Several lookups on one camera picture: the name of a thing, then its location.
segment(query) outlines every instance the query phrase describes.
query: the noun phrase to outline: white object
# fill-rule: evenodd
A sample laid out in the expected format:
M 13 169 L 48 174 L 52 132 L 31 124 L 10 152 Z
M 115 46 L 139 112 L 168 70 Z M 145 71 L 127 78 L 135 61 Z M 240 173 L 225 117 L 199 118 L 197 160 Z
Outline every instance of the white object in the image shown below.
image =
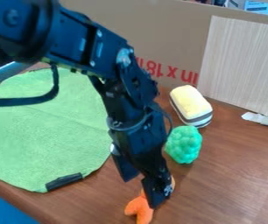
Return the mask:
M 260 123 L 268 126 L 268 116 L 247 112 L 244 115 L 242 115 L 242 118 L 246 121 Z
M 264 2 L 229 0 L 228 7 L 268 15 L 268 3 Z

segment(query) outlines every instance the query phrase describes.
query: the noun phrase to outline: yellow sponge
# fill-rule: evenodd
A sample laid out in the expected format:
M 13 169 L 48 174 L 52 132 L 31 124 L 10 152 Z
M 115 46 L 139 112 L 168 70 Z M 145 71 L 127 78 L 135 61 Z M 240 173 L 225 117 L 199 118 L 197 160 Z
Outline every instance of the yellow sponge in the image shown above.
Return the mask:
M 170 93 L 170 102 L 184 124 L 202 128 L 211 123 L 212 106 L 195 87 L 175 88 Z

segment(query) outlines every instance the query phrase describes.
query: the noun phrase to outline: wooden board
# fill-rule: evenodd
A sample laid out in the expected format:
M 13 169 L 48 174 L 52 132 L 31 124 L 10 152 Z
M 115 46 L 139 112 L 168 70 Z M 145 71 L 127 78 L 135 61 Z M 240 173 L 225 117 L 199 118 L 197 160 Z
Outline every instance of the wooden board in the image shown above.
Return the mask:
M 198 88 L 268 116 L 268 24 L 213 17 Z

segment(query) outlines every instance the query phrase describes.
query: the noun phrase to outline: black cable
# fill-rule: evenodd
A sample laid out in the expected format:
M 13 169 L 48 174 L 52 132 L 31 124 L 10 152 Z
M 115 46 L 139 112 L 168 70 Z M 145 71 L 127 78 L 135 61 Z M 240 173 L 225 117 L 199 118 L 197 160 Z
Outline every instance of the black cable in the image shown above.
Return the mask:
M 25 106 L 39 104 L 42 102 L 48 102 L 54 99 L 59 93 L 59 72 L 55 64 L 51 64 L 51 70 L 53 72 L 53 87 L 52 89 L 41 96 L 35 97 L 24 97 L 24 98 L 1 98 L 0 107 L 16 107 L 16 106 Z

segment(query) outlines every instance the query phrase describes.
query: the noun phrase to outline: cardboard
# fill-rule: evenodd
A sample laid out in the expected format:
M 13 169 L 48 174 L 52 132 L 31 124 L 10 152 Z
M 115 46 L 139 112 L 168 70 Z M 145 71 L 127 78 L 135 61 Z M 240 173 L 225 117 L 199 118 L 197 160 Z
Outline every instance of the cardboard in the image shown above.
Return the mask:
M 128 39 L 161 85 L 196 85 L 212 16 L 268 24 L 268 16 L 174 0 L 61 0 Z
M 212 17 L 198 88 L 268 116 L 268 24 Z

